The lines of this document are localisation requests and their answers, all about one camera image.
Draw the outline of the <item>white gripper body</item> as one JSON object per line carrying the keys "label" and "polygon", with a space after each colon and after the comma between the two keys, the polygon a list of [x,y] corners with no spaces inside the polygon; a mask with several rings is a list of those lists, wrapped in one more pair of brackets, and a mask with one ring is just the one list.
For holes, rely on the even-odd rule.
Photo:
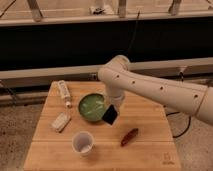
{"label": "white gripper body", "polygon": [[123,89],[106,85],[106,96],[110,104],[120,107],[125,99],[125,92]]}

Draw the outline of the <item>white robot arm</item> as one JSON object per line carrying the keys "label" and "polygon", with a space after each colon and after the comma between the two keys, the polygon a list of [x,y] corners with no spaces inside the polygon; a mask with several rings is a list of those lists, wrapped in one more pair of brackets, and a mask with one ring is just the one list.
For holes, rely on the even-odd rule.
{"label": "white robot arm", "polygon": [[110,104],[119,108],[129,91],[213,126],[213,87],[136,74],[129,64],[117,55],[98,70]]}

